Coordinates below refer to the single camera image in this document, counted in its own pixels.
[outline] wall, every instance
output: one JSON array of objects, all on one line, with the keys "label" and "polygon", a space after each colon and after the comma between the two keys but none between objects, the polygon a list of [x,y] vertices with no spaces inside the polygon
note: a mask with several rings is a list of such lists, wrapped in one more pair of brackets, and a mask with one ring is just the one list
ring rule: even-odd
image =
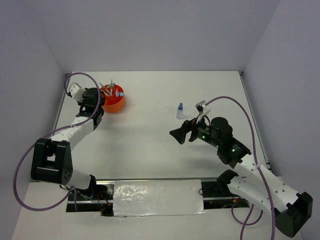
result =
[{"label": "wall", "polygon": [[244,71],[272,168],[313,197],[304,240],[320,235],[319,13],[319,0],[281,0]]},{"label": "wall", "polygon": [[244,70],[279,0],[24,0],[65,72]]},{"label": "wall", "polygon": [[[9,240],[20,205],[12,189],[15,167],[24,151],[53,127],[63,89],[63,72],[25,15],[21,2],[0,7],[0,232]],[[24,199],[31,156],[21,166],[18,192]]]}]

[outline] tabletop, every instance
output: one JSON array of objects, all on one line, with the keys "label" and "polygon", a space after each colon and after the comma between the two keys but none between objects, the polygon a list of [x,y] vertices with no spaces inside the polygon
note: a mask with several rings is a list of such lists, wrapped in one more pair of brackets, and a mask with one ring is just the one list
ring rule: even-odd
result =
[{"label": "tabletop", "polygon": [[[24,202],[43,208],[61,200],[67,191],[44,182],[29,184]],[[54,209],[42,212],[21,209],[12,240],[239,240],[241,225],[228,209],[211,209],[204,214],[180,216],[108,217],[97,212],[66,212],[67,200]],[[244,221],[249,208],[236,208],[234,214]],[[260,214],[254,209],[249,222]],[[269,240],[271,218],[261,220],[244,230],[243,239]],[[278,229],[276,240],[303,240],[298,232],[294,238]]]},{"label": "tabletop", "polygon": [[[230,96],[250,113],[237,71],[109,71],[86,72],[104,85],[113,81],[123,88],[126,104],[117,114],[105,113],[97,129],[72,151],[73,168],[97,179],[215,178],[229,166],[217,156],[217,149],[201,140],[180,145],[169,131],[198,115],[195,104],[219,96]],[[75,75],[70,82],[92,88],[92,81]],[[183,119],[176,118],[183,103]],[[246,116],[229,99],[208,106],[210,119],[224,117],[233,136],[252,151],[252,137]],[[65,97],[57,128],[69,125],[79,112],[76,101]],[[256,137],[257,156],[265,164]]]}]

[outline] plastic bottle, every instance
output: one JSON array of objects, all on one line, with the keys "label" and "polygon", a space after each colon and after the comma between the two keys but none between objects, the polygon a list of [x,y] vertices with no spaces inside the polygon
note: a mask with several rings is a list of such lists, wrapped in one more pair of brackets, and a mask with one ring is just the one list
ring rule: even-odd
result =
[{"label": "plastic bottle", "polygon": [[183,111],[184,111],[184,106],[183,104],[180,102],[177,110],[176,110],[176,118],[177,119],[182,119],[183,116]]}]

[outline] water bottle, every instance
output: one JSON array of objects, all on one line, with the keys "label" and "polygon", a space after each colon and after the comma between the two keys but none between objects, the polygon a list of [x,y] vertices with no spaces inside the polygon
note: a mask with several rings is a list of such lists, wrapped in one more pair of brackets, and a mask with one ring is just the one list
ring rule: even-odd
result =
[{"label": "water bottle", "polygon": [[182,113],[184,111],[184,106],[182,105],[182,103],[180,102],[177,110],[176,110],[176,118],[177,119],[182,119]]}]

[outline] orange bowl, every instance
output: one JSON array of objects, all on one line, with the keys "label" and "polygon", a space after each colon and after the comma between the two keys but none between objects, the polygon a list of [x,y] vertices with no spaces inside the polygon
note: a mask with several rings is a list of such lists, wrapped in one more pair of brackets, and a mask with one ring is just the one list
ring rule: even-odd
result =
[{"label": "orange bowl", "polygon": [[112,90],[112,95],[105,95],[105,101],[104,101],[104,105],[102,106],[102,109],[106,112],[106,113],[110,113],[110,114],[116,114],[118,113],[121,109],[124,108],[125,103],[126,103],[126,98],[125,96],[116,96],[116,89],[118,89],[119,93],[122,92],[124,93],[124,90],[122,89],[122,87],[120,87],[119,85],[115,85],[113,87]]}]

